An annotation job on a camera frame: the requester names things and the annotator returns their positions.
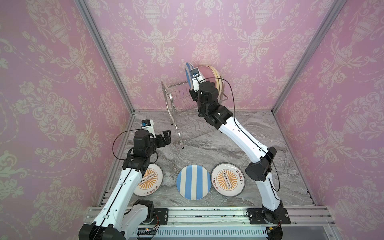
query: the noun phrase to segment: wallpaper flower pattern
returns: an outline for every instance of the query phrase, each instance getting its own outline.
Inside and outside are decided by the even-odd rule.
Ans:
[[[0,239],[77,239],[129,112],[73,1],[0,10]]]
[[[270,109],[333,0],[86,2],[136,109],[165,109],[156,79],[185,81],[185,62],[214,66],[238,109]]]
[[[345,240],[384,234],[384,1],[348,0],[277,117]]]

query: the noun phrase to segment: white plate with orange design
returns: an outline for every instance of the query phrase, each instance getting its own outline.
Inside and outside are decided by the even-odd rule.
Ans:
[[[139,197],[156,192],[163,182],[163,170],[157,164],[150,164],[133,194]]]
[[[221,195],[235,197],[245,187],[243,172],[233,164],[220,163],[211,172],[212,187]]]

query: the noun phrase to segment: black mounting plate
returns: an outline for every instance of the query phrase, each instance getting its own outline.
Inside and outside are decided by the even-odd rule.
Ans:
[[[168,209],[156,209],[155,208],[155,215],[159,218],[159,224],[160,225],[167,225],[168,223]]]
[[[250,224],[271,224],[264,219],[262,212],[263,212],[263,209],[261,207],[248,208],[247,217],[249,218],[249,223]],[[281,219],[281,224],[291,224],[291,220],[289,218],[289,215],[286,209],[283,209],[283,214],[281,215],[280,219]]]

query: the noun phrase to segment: metal corner post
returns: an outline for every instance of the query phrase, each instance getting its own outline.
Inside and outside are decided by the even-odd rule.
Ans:
[[[107,66],[109,73],[111,74],[112,79],[115,82],[116,87],[119,90],[119,93],[120,93],[120,95],[124,101],[125,106],[129,110],[129,113],[131,115],[133,115],[135,112],[135,109],[133,108],[133,105],[129,99],[128,93],[125,90],[125,87],[124,87],[124,85],[120,79],[119,73],[117,72],[115,65],[113,64],[112,58],[109,55],[107,47],[105,46],[105,44],[103,42],[103,38],[101,37],[101,34],[100,34],[100,32],[96,26],[95,21],[92,18],[91,12],[89,11],[89,8],[88,8],[85,0],[74,0],[74,2],[76,3],[76,5],[79,9],[79,12],[80,12],[81,16],[83,17],[85,24],[88,27],[89,33],[91,34],[91,36],[95,42],[95,45],[98,48],[98,50],[99,50],[99,52],[100,52],[100,54],[104,60],[104,63]]]
[[[345,2],[347,0],[334,0],[331,7],[329,8],[329,11],[327,15],[324,17],[321,25],[317,29],[317,32],[312,38],[312,41],[308,45],[307,49],[305,50],[304,54],[302,55],[299,64],[296,66],[295,70],[292,73],[291,78],[289,79],[288,83],[285,85],[283,91],[281,92],[279,98],[276,100],[276,103],[274,104],[272,108],[272,113],[275,115],[277,111],[282,106],[285,98],[288,96],[289,92],[293,88],[293,85],[295,84],[296,80],[299,78],[301,72],[305,69],[305,66],[311,59],[313,53],[317,49],[317,47],[320,45],[321,41],[323,40],[325,34],[331,27],[333,21],[336,19],[337,15],[343,8]]]

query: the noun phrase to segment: floral wallpaper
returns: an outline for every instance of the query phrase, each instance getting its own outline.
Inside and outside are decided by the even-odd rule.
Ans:
[[[185,62],[214,66],[238,109],[271,109],[333,0],[86,2],[136,109],[166,109]]]
[[[73,1],[3,1],[0,239],[77,239],[129,116]]]
[[[344,240],[384,234],[384,1],[348,0],[277,113]]]

